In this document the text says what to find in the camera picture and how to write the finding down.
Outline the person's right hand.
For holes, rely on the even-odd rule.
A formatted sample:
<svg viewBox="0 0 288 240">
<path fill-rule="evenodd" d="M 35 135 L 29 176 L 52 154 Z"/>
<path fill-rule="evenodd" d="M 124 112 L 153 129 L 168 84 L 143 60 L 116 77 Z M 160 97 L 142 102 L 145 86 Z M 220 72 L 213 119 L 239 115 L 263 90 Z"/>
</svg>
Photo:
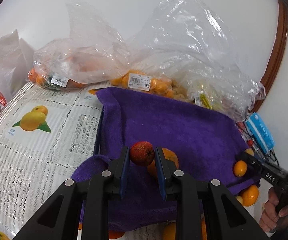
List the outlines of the person's right hand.
<svg viewBox="0 0 288 240">
<path fill-rule="evenodd" d="M 259 226 L 265 232 L 273 230 L 282 231 L 288 227 L 288 205 L 276 212 L 279 199 L 273 187 L 268 191 L 268 201 L 264 205 L 264 210 L 259 220 Z"/>
</svg>

